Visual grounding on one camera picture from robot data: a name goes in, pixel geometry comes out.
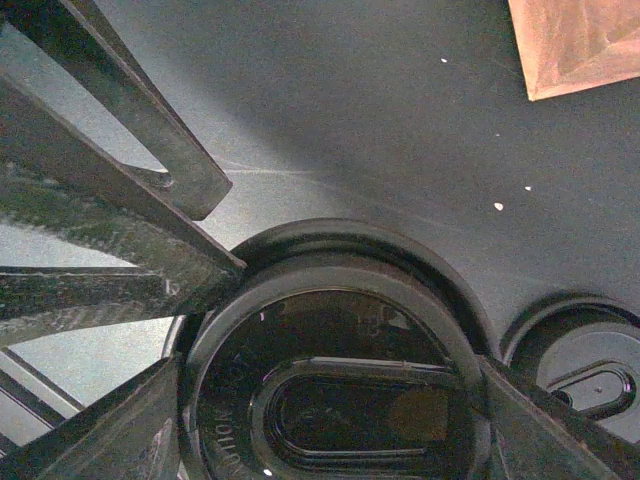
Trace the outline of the single black cup lid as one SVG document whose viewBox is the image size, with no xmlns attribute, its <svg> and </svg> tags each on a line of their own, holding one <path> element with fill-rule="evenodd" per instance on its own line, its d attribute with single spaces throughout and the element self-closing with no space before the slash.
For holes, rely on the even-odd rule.
<svg viewBox="0 0 640 480">
<path fill-rule="evenodd" d="M 467 282 L 396 233 L 293 222 L 235 250 L 240 283 L 175 319 L 191 479 L 483 479 L 478 359 L 497 342 Z"/>
</svg>

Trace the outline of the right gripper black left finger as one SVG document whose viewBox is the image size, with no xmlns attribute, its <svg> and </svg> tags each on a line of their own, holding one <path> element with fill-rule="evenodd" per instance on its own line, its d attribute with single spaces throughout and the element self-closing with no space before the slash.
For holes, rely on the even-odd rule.
<svg viewBox="0 0 640 480">
<path fill-rule="evenodd" d="M 3 479 L 175 479 L 176 357 L 163 358 L 1 460 Z"/>
</svg>

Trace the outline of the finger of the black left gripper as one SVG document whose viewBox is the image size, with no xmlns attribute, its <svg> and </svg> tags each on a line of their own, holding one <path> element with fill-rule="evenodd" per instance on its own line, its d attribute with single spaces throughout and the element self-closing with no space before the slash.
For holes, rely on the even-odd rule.
<svg viewBox="0 0 640 480">
<path fill-rule="evenodd" d="M 1 220 L 123 267 L 3 267 L 1 342 L 206 310 L 245 265 L 18 84 L 1 86 Z"/>
<path fill-rule="evenodd" d="M 93 1 L 3 1 L 6 21 L 63 67 L 168 170 L 156 188 L 192 220 L 232 187 Z"/>
</svg>

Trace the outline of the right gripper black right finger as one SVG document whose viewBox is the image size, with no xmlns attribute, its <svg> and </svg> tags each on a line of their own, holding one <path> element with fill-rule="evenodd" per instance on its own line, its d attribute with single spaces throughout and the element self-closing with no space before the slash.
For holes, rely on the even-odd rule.
<svg viewBox="0 0 640 480">
<path fill-rule="evenodd" d="M 478 358 L 493 440 L 488 479 L 637 479 L 639 447 L 499 361 Z"/>
</svg>

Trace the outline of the brown kraft paper bag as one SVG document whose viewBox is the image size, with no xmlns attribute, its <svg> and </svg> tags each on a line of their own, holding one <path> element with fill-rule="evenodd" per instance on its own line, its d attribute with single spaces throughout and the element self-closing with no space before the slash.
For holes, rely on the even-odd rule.
<svg viewBox="0 0 640 480">
<path fill-rule="evenodd" d="M 528 99 L 639 76 L 638 0 L 510 0 Z"/>
</svg>

